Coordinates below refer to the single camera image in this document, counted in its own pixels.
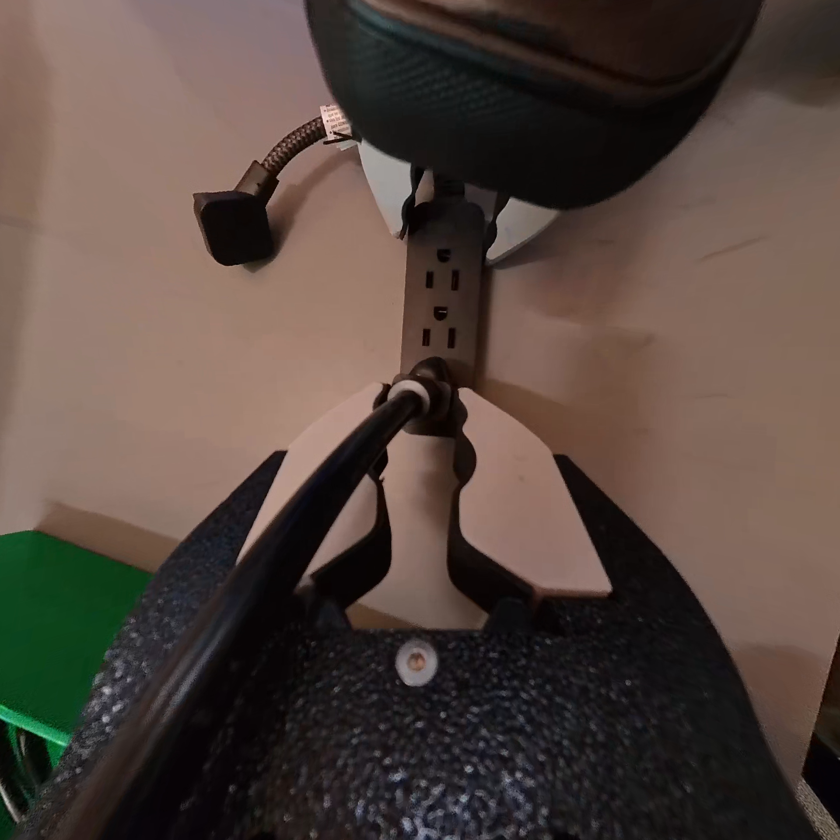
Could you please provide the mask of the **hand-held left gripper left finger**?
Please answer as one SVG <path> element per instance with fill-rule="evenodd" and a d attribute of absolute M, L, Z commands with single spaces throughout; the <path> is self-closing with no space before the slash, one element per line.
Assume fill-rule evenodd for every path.
<path fill-rule="evenodd" d="M 316 468 L 384 401 L 386 391 L 381 383 L 367 385 L 292 442 L 239 551 L 241 560 Z M 304 574 L 322 597 L 340 607 L 349 607 L 371 592 L 391 567 L 392 531 L 383 469 L 374 466 L 360 481 Z"/>

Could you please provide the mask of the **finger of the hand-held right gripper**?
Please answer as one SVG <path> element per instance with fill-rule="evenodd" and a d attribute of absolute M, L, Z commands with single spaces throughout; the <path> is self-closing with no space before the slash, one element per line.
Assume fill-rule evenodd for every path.
<path fill-rule="evenodd" d="M 404 239 L 417 203 L 422 167 L 360 143 L 360 161 L 374 200 L 390 233 Z"/>
<path fill-rule="evenodd" d="M 494 266 L 540 236 L 560 211 L 498 192 L 485 232 L 485 264 Z"/>

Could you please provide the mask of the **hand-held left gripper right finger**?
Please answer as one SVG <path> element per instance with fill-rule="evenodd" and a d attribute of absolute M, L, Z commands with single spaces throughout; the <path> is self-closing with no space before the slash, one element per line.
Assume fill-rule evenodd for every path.
<path fill-rule="evenodd" d="M 550 448 L 469 388 L 453 403 L 448 577 L 485 613 L 504 599 L 535 610 L 605 598 L 612 583 Z"/>

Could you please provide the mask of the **green plastic bin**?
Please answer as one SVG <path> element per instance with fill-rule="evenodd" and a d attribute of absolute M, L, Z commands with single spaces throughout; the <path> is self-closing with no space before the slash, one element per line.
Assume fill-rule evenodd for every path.
<path fill-rule="evenodd" d="M 151 576 L 42 532 L 2 535 L 2 720 L 65 748 Z"/>

